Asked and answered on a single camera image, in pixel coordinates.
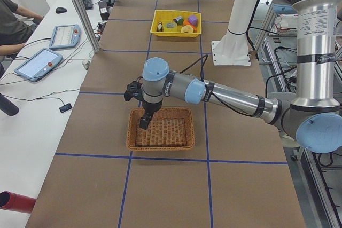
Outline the small panda figurine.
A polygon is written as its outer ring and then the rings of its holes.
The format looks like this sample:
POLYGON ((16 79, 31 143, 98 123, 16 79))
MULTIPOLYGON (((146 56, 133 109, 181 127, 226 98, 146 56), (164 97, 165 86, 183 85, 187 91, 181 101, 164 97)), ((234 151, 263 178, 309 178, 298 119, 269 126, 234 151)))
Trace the small panda figurine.
POLYGON ((157 31, 158 31, 158 32, 164 31, 164 26, 163 26, 163 23, 162 23, 162 22, 158 22, 157 31))

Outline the black computer mouse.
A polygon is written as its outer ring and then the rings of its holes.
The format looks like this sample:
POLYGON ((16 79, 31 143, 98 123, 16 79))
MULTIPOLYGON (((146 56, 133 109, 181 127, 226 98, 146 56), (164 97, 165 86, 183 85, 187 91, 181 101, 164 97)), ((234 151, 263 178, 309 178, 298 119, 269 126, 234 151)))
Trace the black computer mouse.
POLYGON ((55 12, 56 12, 56 14, 62 14, 62 13, 66 13, 66 12, 67 12, 67 9, 64 8, 64 7, 57 7, 57 8, 55 9, 55 12))

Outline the near teach pendant tablet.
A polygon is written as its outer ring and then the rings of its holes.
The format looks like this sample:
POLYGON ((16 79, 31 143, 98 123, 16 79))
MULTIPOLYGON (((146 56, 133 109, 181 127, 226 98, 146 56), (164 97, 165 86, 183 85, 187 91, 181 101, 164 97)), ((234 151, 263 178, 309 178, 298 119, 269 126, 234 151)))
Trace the near teach pendant tablet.
POLYGON ((18 66, 14 72, 31 82, 37 82, 57 67, 63 56, 48 48, 43 48, 18 66))

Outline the teach pendant tablet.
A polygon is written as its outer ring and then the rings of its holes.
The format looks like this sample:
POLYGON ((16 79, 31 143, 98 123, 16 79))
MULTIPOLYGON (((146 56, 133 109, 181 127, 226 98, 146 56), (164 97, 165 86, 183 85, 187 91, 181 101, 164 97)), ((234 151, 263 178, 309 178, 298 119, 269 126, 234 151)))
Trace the teach pendant tablet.
POLYGON ((79 25, 55 26, 52 32, 49 48, 52 50, 62 50, 74 48, 81 37, 79 25))
POLYGON ((18 66, 14 72, 31 82, 37 82, 57 67, 63 56, 48 48, 43 48, 18 66))

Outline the small black phone device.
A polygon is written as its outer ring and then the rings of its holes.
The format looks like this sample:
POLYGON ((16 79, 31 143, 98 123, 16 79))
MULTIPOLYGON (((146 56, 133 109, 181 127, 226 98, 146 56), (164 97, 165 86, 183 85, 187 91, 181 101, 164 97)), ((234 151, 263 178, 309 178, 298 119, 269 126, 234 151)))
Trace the small black phone device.
POLYGON ((59 107, 59 111, 61 113, 64 113, 68 110, 71 110, 72 108, 73 108, 72 105, 70 103, 68 103, 68 104, 64 104, 63 106, 59 107))

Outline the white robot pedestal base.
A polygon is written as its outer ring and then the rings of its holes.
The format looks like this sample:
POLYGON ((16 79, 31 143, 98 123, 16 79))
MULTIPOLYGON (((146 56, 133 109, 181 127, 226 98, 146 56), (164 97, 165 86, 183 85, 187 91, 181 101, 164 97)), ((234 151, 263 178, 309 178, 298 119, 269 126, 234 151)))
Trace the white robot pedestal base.
POLYGON ((234 0, 226 34, 212 41, 215 66, 250 66, 247 31, 258 0, 234 0))

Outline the red cylinder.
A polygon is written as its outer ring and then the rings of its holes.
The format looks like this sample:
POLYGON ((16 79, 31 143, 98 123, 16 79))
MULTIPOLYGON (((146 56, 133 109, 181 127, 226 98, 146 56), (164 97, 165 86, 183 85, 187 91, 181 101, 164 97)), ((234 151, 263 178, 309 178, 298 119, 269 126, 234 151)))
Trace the red cylinder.
POLYGON ((36 199, 9 191, 1 192, 1 209, 30 214, 36 199))

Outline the yellow woven basket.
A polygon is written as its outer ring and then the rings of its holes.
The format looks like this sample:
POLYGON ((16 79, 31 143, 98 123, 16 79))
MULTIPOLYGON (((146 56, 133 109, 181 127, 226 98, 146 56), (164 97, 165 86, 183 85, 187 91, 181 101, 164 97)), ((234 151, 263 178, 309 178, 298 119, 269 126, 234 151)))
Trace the yellow woven basket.
POLYGON ((150 33, 155 36, 197 37, 201 34, 201 13, 155 10, 150 33))

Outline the aluminium frame post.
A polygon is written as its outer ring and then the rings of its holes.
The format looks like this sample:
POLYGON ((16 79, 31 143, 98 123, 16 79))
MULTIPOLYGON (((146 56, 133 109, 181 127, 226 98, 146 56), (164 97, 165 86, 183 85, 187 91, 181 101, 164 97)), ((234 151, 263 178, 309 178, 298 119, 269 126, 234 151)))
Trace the aluminium frame post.
POLYGON ((83 25, 83 29, 86 33, 87 39, 89 40, 91 47, 94 51, 94 53, 97 53, 100 49, 99 43, 97 38, 95 37, 95 33, 93 30, 93 27, 91 26, 90 20, 88 18, 86 9, 83 5, 82 0, 72 0, 72 3, 74 5, 74 8, 81 20, 81 23, 83 25))

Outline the yellow clear tape roll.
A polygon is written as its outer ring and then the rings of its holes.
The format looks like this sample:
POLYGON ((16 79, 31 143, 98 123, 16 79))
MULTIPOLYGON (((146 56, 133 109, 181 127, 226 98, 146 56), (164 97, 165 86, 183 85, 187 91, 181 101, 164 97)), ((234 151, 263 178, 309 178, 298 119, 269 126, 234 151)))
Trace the yellow clear tape roll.
POLYGON ((177 24, 175 22, 168 22, 164 25, 164 32, 177 32, 177 24))

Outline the brown wicker basket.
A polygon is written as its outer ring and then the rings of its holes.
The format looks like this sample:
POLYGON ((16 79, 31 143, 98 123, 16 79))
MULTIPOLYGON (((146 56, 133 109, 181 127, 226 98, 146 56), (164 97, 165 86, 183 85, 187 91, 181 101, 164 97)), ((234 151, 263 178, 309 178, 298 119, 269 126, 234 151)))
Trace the brown wicker basket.
POLYGON ((191 109, 161 108, 146 130, 139 126, 143 114, 142 108, 130 112, 126 145, 131 151, 186 151, 195 146, 191 109))

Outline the seated person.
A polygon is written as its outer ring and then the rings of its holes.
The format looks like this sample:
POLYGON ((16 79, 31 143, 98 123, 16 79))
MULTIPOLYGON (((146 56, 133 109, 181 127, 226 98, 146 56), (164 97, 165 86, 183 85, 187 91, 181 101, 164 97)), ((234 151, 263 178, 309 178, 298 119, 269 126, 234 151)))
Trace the seated person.
POLYGON ((16 16, 33 18, 38 24, 44 16, 39 15, 12 0, 1 0, 1 57, 20 52, 33 34, 33 28, 16 16))

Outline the orange toy carrot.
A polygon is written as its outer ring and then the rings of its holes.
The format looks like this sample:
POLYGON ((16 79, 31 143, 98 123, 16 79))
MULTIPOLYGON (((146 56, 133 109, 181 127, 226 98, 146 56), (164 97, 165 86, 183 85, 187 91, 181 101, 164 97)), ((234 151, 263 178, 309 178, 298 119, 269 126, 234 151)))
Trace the orange toy carrot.
POLYGON ((191 25, 191 24, 190 24, 190 26, 193 28, 193 31, 195 31, 195 32, 197 31, 197 27, 196 26, 191 25))

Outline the purple foam cube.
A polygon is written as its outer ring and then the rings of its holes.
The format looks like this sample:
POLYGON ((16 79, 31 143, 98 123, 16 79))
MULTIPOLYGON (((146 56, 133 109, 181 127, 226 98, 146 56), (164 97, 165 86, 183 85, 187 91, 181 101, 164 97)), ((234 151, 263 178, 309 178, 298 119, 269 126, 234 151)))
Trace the purple foam cube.
POLYGON ((188 17, 188 22, 192 24, 193 26, 197 26, 198 24, 198 18, 196 15, 191 15, 188 17))

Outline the small cylindrical can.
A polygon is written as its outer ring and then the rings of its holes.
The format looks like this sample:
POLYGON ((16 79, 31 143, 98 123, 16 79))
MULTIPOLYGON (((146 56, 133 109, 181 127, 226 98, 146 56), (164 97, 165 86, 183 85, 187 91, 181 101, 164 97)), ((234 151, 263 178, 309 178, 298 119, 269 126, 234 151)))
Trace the small cylindrical can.
POLYGON ((178 17, 176 17, 176 18, 174 18, 173 21, 174 21, 176 24, 178 24, 178 25, 183 25, 183 23, 184 23, 184 19, 183 19, 183 17, 182 17, 181 15, 178 16, 178 17))

